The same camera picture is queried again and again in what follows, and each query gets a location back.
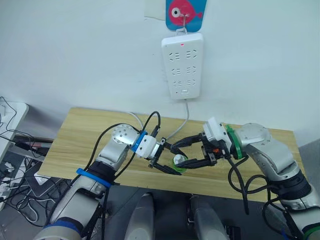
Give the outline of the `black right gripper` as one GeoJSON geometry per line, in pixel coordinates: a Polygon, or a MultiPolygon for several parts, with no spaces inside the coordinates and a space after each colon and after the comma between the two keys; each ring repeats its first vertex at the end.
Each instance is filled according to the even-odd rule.
{"type": "Polygon", "coordinates": [[[206,166],[214,166],[219,159],[223,159],[226,154],[229,154],[228,146],[225,140],[209,141],[207,136],[202,134],[184,137],[172,144],[172,148],[189,147],[192,144],[202,142],[201,150],[204,159],[198,160],[196,158],[182,161],[175,166],[183,169],[198,169],[206,166]]]}

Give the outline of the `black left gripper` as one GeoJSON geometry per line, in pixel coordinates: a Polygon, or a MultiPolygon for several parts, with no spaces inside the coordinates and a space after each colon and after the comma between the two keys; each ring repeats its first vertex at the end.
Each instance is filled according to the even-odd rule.
{"type": "Polygon", "coordinates": [[[167,142],[167,139],[162,137],[160,142],[157,142],[151,151],[151,154],[148,157],[148,167],[149,168],[156,168],[157,170],[170,175],[181,176],[182,174],[173,168],[167,165],[161,165],[158,163],[158,160],[163,152],[164,149],[168,149],[174,155],[182,155],[187,157],[187,155],[181,151],[177,146],[174,144],[170,144],[167,142]]]}

